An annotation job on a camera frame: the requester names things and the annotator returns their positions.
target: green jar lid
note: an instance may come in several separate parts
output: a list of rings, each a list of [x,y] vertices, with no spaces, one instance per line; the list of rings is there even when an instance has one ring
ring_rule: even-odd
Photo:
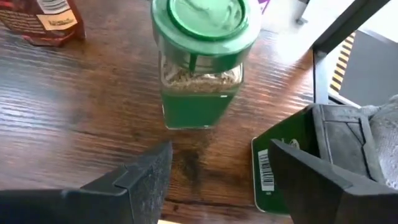
[[[159,50],[195,72],[222,72],[243,63],[261,29],[258,0],[152,0]]]
[[[173,24],[202,40],[231,38],[247,26],[243,0],[168,0]]]

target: barcode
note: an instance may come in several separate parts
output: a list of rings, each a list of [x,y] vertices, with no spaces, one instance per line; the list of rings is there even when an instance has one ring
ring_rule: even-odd
[[[37,0],[44,14],[58,14],[70,9],[67,0]]]
[[[261,190],[274,191],[274,174],[268,159],[268,149],[259,151]]]

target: glass jar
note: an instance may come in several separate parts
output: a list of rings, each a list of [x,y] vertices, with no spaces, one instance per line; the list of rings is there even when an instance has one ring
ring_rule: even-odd
[[[218,73],[191,72],[160,54],[160,85],[169,129],[210,128],[243,82],[243,64]]]
[[[261,29],[258,7],[257,0],[152,0],[168,128],[217,123],[243,82]]]

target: wood grain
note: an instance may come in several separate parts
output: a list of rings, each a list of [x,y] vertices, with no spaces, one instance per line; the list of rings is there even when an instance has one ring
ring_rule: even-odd
[[[220,124],[169,131],[162,120],[150,3],[76,4],[85,43],[31,47],[0,27],[0,188],[80,187],[171,139],[164,219],[290,223],[255,209],[249,145],[311,103],[312,53],[293,57],[299,54],[282,35],[262,30],[245,64],[245,84]]]

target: black metal frame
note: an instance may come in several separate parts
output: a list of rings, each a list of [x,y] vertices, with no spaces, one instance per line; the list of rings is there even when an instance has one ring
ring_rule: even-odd
[[[354,2],[327,28],[312,45],[314,103],[327,104],[328,80],[317,71],[317,63],[336,48],[364,22],[385,6],[390,0],[354,0]]]

